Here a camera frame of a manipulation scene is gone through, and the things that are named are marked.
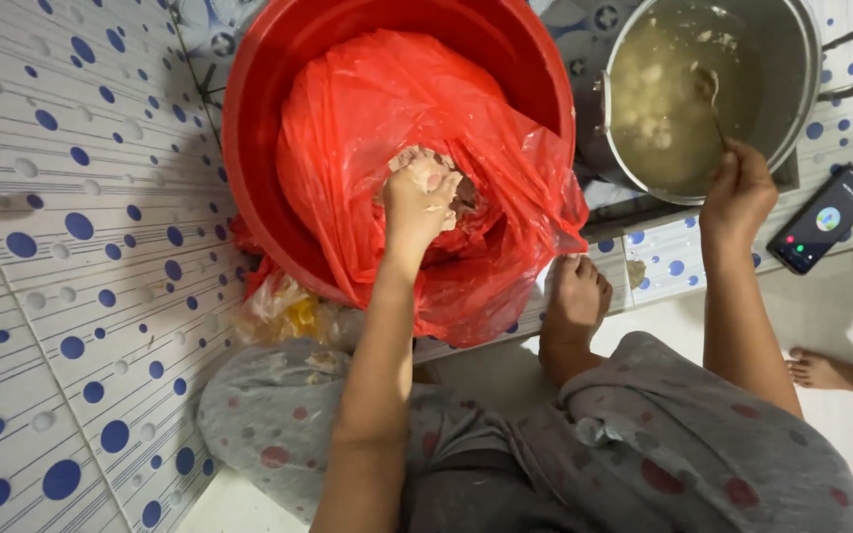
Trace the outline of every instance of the hand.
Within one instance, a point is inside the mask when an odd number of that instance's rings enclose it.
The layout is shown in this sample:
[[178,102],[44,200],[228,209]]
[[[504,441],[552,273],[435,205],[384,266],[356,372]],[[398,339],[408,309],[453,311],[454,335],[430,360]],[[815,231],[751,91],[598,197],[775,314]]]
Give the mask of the hand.
[[418,157],[393,173],[384,185],[387,217],[385,257],[398,260],[415,273],[427,247],[444,224],[455,223],[449,209],[463,179],[430,157]]
[[755,234],[779,197],[762,153],[737,140],[727,139],[727,144],[699,213],[704,262],[748,258]]

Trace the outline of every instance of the incoming call screen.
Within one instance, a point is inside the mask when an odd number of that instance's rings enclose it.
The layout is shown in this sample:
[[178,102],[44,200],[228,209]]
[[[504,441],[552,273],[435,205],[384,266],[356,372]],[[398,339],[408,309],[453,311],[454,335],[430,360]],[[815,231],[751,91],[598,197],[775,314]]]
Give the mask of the incoming call screen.
[[775,252],[806,273],[853,226],[853,167],[845,167],[824,185],[812,205],[775,240]]

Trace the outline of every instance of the fabric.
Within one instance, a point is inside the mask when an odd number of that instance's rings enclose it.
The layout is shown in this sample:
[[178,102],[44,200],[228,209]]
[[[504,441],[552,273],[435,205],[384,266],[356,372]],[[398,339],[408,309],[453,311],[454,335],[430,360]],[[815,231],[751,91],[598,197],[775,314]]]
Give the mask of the fabric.
[[[213,454],[305,523],[348,365],[305,341],[253,348],[203,394]],[[470,531],[853,532],[853,476],[820,433],[649,334],[625,336],[558,399],[565,411],[543,406],[510,424],[415,384],[409,532],[467,520]]]

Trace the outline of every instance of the red plastic bag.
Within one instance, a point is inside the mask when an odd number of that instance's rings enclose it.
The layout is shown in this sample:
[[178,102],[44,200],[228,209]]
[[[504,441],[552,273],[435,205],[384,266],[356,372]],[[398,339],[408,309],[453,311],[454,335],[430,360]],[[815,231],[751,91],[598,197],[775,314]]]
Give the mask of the red plastic bag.
[[278,180],[338,286],[367,308],[384,252],[373,201],[410,145],[450,155],[477,210],[437,238],[417,279],[416,335],[491,341],[557,254],[581,252],[587,206],[569,146],[509,107],[483,69],[436,39],[377,30],[338,44],[295,79],[282,107]]

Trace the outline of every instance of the broth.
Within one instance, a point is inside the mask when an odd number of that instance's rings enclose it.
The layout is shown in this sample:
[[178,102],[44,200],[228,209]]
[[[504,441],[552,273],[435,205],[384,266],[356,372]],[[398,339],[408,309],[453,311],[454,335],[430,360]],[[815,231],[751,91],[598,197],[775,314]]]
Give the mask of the broth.
[[725,10],[658,2],[627,32],[610,70],[610,132],[621,160],[651,189],[704,195],[722,145],[694,91],[694,63],[717,73],[723,134],[748,139],[762,103],[758,54]]

